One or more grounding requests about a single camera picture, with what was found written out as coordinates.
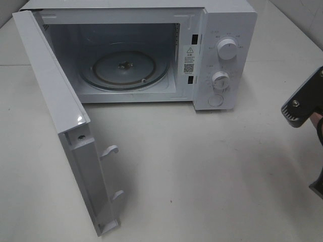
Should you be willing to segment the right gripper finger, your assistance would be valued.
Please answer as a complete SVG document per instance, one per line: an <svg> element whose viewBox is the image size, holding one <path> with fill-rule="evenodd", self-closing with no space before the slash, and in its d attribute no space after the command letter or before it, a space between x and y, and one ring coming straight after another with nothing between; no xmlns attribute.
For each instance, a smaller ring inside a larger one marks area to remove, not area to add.
<svg viewBox="0 0 323 242"><path fill-rule="evenodd" d="M292 94L281 112L294 128L301 127L314 112L322 112L322 67Z"/></svg>
<svg viewBox="0 0 323 242"><path fill-rule="evenodd" d="M316 181L309 185L309 188L318 195L321 199L323 199L323 191L322 191L322 177L319 177Z"/></svg>

